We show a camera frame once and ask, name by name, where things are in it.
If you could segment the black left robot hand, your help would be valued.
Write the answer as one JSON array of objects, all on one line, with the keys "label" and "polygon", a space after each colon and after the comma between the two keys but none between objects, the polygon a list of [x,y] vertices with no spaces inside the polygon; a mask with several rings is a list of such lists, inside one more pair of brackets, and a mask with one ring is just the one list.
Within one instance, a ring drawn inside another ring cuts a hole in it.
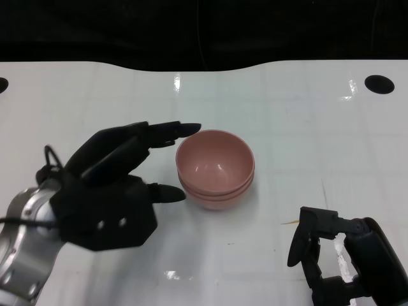
[{"label": "black left robot hand", "polygon": [[131,172],[150,149],[169,147],[201,129],[179,121],[138,122],[98,131],[69,159],[50,204],[63,242],[91,251],[139,247],[157,228],[153,205],[186,198],[183,190],[147,184]]}]

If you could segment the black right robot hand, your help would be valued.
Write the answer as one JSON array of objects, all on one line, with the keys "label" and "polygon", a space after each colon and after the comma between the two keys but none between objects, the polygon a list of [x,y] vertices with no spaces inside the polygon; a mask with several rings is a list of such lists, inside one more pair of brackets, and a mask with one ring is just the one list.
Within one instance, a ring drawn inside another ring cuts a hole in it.
[{"label": "black right robot hand", "polygon": [[[345,234],[344,247],[357,275],[323,278],[318,265],[320,240]],[[344,219],[338,212],[301,207],[288,266],[302,264],[314,305],[350,305],[371,297],[376,305],[407,305],[407,273],[378,223],[372,218]]]}]

